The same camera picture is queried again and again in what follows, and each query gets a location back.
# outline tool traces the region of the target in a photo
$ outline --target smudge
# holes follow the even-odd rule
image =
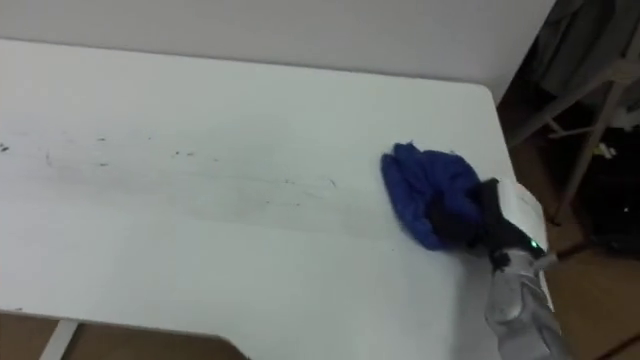
[[[316,199],[324,199],[322,196],[320,196],[318,194],[314,194],[314,193],[312,193],[310,191],[305,191],[305,192],[303,192],[303,194],[305,194],[305,195],[307,195],[309,197],[312,197],[312,198],[316,198]]]

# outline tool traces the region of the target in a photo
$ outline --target chair leg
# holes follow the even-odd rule
[[[585,132],[590,132],[592,130],[593,130],[593,126],[589,126],[589,127],[586,127],[586,128],[580,128],[580,129],[575,129],[575,130],[567,130],[567,131],[557,132],[555,134],[550,134],[549,135],[549,139],[560,139],[561,137],[582,134],[582,133],[585,133]]]
[[[589,167],[589,163],[591,162],[593,150],[596,146],[598,146],[598,143],[602,138],[602,134],[613,119],[613,115],[618,107],[620,96],[622,96],[622,92],[626,87],[626,84],[613,83],[613,85],[609,89],[604,106],[600,111],[600,115],[598,115],[598,118],[594,122],[593,130],[589,134],[588,139],[582,145],[582,150],[580,150],[578,160],[574,165],[573,171],[571,172],[569,183],[565,187],[565,190],[561,196],[560,205],[558,205],[553,215],[553,221],[555,223],[560,223],[560,217],[564,215],[565,210],[578,191],[578,187],[582,182],[582,178],[587,172],[587,168]]]
[[[520,126],[513,134],[507,135],[507,146],[514,147],[524,140],[526,140],[536,130],[547,124],[548,119],[553,119],[569,106],[573,105],[576,101],[580,100],[583,96],[587,95],[596,87],[602,85],[604,82],[611,80],[611,66],[607,66],[604,70],[600,71],[595,77],[591,79],[584,86],[581,86],[565,96],[562,96],[551,104],[547,105],[540,112],[535,114],[526,123]]]

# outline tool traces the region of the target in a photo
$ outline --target white wall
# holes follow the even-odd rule
[[[554,0],[0,0],[0,36],[457,79],[502,96]]]

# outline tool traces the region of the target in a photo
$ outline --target wooden floor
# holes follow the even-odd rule
[[[535,149],[523,145],[511,156],[519,181],[543,206],[552,209],[557,199]],[[571,215],[563,226],[548,225],[547,230],[553,249],[582,241],[581,228]],[[549,270],[547,279],[557,317],[575,359],[597,359],[640,331],[640,262],[589,252]],[[0,359],[38,359],[54,327],[51,320],[0,315]],[[244,356],[221,339],[84,325],[65,359],[224,360]],[[640,359],[640,344],[612,359]]]

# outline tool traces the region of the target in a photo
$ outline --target table leg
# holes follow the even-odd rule
[[[51,334],[47,346],[40,355],[40,360],[62,360],[64,352],[67,350],[69,342],[76,332],[78,323],[70,320],[58,321],[58,326]]]

